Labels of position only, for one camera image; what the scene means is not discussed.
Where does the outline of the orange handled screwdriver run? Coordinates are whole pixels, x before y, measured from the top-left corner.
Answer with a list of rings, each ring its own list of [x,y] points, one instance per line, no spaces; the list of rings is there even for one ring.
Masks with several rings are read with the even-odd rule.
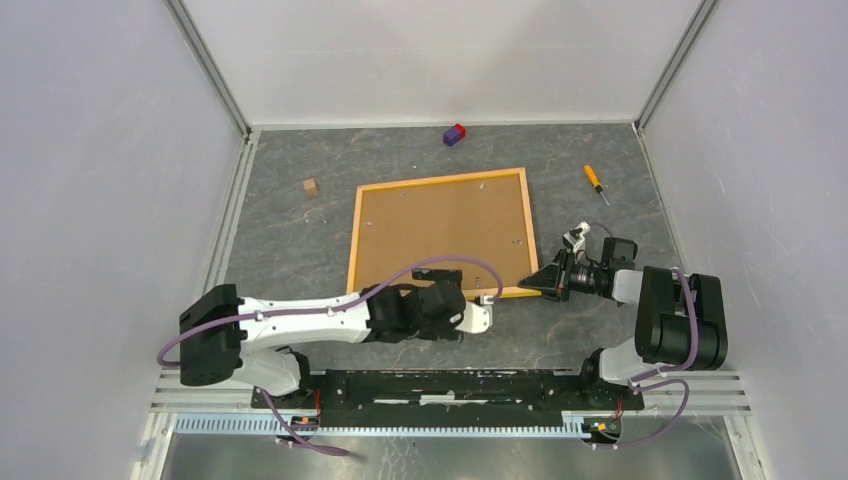
[[[597,176],[593,167],[589,164],[585,164],[584,167],[583,167],[583,170],[584,170],[584,174],[586,175],[587,180],[591,184],[593,190],[600,196],[600,198],[603,200],[604,204],[607,207],[610,207],[611,204],[610,204],[609,200],[607,199],[607,197],[604,193],[604,187],[603,187],[602,183],[600,182],[600,179]]]

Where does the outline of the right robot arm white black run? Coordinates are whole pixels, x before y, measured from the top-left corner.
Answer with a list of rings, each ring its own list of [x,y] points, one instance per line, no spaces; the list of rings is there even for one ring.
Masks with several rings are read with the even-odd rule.
[[[637,244],[607,237],[599,260],[586,259],[570,238],[554,259],[520,280],[548,300],[596,295],[636,309],[634,334],[587,358],[577,382],[580,400],[591,408],[612,401],[618,389],[638,391],[644,380],[677,371],[713,371],[729,347],[722,285],[711,275],[678,268],[636,269]]]

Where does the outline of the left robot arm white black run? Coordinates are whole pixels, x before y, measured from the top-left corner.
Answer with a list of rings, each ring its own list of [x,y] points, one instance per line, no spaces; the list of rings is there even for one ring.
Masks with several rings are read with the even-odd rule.
[[[490,311],[467,301],[452,274],[429,281],[301,301],[241,297],[235,285],[218,285],[179,317],[180,382],[204,387],[235,380],[297,408],[312,399],[314,381],[295,345],[459,341],[490,327]]]

